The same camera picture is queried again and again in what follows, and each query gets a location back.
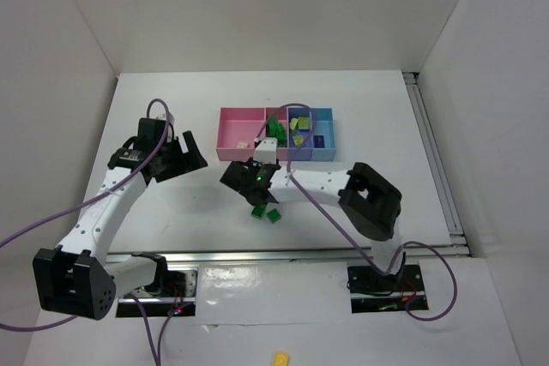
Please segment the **lime lego brick front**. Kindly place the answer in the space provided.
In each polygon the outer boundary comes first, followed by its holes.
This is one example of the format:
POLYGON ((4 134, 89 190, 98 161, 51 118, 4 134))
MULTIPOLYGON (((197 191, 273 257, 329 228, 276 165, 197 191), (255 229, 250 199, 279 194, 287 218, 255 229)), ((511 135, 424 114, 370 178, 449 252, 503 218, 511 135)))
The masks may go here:
POLYGON ((297 128, 301 131, 307 131, 311 129, 311 119, 309 117, 299 117, 297 122, 297 128))

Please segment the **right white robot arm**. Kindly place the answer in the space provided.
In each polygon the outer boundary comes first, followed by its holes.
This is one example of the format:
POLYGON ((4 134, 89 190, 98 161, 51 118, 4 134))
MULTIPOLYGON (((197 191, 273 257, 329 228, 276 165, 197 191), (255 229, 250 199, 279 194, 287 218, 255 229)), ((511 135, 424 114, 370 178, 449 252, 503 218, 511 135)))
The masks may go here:
POLYGON ((249 159, 231 162, 220 182, 254 207, 309 201, 356 247, 326 210, 337 207, 371 241, 372 257, 366 260, 375 272, 397 276, 402 271, 405 253, 398 228, 402 194, 368 164, 357 162, 348 171, 306 171, 249 159))

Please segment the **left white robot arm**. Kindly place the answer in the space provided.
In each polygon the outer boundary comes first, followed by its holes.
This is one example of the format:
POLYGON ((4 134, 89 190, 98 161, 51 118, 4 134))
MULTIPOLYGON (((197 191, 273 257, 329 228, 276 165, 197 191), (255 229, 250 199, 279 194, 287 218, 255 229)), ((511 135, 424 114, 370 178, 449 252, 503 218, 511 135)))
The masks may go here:
POLYGON ((208 165, 191 131, 169 138, 171 131, 165 120, 141 118, 137 134, 109 159, 99 200, 55 248, 37 252, 33 273, 43 310, 101 320, 116 299, 136 289, 159 296, 178 279, 165 257, 149 252, 105 265, 121 224, 151 182, 161 183, 208 165))

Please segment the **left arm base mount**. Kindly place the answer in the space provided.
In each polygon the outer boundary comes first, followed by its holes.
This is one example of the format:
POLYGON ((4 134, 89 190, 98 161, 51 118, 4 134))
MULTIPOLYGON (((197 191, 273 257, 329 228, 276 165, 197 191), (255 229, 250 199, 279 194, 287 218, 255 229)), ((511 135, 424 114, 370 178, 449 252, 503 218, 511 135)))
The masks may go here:
POLYGON ((196 315, 197 270, 171 269, 163 255, 136 253, 112 267, 117 318, 196 315))

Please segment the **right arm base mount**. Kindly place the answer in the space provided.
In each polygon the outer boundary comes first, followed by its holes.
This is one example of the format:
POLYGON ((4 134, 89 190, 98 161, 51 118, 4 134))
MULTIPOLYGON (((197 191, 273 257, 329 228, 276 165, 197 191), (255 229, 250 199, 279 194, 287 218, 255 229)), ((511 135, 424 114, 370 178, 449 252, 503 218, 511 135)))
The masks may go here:
POLYGON ((407 262, 397 276, 380 276, 365 261, 347 261, 351 313, 391 313, 428 310, 425 283, 417 261, 407 262))

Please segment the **purple lego brick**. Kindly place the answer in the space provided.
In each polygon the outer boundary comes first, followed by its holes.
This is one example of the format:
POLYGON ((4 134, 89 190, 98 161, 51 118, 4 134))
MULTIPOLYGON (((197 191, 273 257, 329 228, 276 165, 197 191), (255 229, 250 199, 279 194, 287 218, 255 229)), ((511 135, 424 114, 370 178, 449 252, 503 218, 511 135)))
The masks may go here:
POLYGON ((325 148, 325 139, 323 135, 314 135, 313 137, 314 148, 325 148))

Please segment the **lime lego brick small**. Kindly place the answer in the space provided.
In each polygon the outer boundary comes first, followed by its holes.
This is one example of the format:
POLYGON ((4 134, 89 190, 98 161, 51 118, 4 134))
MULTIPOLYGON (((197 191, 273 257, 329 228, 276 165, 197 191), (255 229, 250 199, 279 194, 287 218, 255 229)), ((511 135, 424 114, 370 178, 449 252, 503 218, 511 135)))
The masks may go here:
POLYGON ((295 147, 302 147, 306 144, 305 137, 303 135, 294 135, 293 136, 293 145, 295 147))

